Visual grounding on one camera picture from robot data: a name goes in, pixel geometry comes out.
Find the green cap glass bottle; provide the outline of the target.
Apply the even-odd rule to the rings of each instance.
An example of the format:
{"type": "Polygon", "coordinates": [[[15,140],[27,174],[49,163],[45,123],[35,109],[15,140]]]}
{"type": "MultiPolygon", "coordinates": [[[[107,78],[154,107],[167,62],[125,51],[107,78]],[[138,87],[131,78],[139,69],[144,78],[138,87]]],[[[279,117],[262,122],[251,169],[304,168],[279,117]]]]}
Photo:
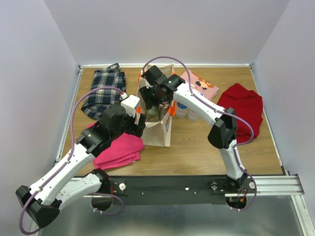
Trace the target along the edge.
{"type": "Polygon", "coordinates": [[[159,121],[159,107],[153,106],[146,111],[147,122],[158,122],[159,121]]]}

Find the beige canvas bag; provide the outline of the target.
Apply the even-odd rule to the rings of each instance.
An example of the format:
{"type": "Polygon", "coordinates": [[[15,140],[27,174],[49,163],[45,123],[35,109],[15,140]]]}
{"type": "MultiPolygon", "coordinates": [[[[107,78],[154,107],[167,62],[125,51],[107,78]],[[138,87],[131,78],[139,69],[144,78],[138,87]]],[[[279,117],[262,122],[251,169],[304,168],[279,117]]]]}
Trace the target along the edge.
{"type": "Polygon", "coordinates": [[[145,122],[146,127],[143,131],[141,139],[144,145],[147,146],[170,147],[172,118],[176,111],[174,105],[175,102],[173,100],[171,101],[167,112],[164,112],[163,118],[154,118],[154,121],[152,118],[149,120],[150,118],[146,112],[147,109],[145,107],[145,102],[139,91],[145,86],[149,86],[149,83],[139,76],[136,96],[140,98],[140,106],[137,109],[137,114],[145,114],[147,118],[145,122]]]}

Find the blue cap bottle from bag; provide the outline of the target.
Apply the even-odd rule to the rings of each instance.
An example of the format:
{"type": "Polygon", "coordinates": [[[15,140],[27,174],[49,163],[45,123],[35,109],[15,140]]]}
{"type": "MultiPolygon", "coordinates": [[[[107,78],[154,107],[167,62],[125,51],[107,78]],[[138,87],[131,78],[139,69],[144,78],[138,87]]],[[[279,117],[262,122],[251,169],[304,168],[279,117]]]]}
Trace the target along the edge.
{"type": "Polygon", "coordinates": [[[199,121],[200,116],[197,113],[195,113],[193,110],[189,109],[188,119],[192,122],[197,122],[199,121]]]}

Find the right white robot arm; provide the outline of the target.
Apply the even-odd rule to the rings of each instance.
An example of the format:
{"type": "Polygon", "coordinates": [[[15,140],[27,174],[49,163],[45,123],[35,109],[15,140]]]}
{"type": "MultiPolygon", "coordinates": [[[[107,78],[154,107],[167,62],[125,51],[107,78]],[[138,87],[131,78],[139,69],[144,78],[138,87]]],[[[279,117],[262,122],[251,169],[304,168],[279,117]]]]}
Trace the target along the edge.
{"type": "Polygon", "coordinates": [[[144,85],[139,92],[147,109],[160,105],[166,100],[174,100],[187,106],[211,127],[209,143],[216,147],[223,159],[226,171],[224,190],[239,192],[244,187],[247,175],[236,147],[237,119],[233,108],[220,107],[199,93],[192,91],[191,86],[180,76],[173,74],[167,77],[157,66],[142,71],[140,77],[144,85]]]}

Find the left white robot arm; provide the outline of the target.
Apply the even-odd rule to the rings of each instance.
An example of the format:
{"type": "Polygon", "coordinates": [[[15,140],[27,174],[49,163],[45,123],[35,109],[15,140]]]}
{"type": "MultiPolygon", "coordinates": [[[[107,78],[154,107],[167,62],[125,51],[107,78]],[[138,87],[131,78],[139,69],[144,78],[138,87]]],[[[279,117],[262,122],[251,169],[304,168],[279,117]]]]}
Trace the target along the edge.
{"type": "Polygon", "coordinates": [[[27,213],[42,229],[52,223],[59,215],[62,206],[73,195],[63,192],[63,187],[76,172],[89,161],[108,149],[112,142],[124,133],[141,137],[145,128],[145,115],[136,120],[136,110],[140,100],[135,96],[111,104],[104,111],[101,120],[82,131],[69,153],[45,176],[31,186],[20,186],[15,194],[21,205],[19,227],[22,233],[23,217],[27,213]]]}

